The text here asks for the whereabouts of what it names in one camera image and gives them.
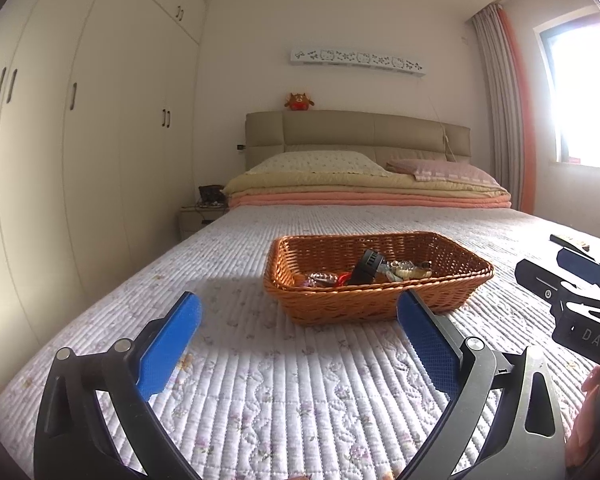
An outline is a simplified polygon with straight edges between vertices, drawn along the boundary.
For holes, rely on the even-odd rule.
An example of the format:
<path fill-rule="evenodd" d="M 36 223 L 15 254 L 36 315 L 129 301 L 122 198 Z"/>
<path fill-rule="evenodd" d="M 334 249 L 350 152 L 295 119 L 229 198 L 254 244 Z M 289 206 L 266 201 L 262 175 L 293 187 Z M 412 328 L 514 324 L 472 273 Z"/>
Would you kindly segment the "right hand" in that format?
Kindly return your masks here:
<path fill-rule="evenodd" d="M 600 366 L 592 369 L 581 390 L 585 393 L 585 399 L 566 442 L 567 468 L 581 466 L 588 458 L 591 449 L 595 429 L 595 404 L 600 393 Z"/>

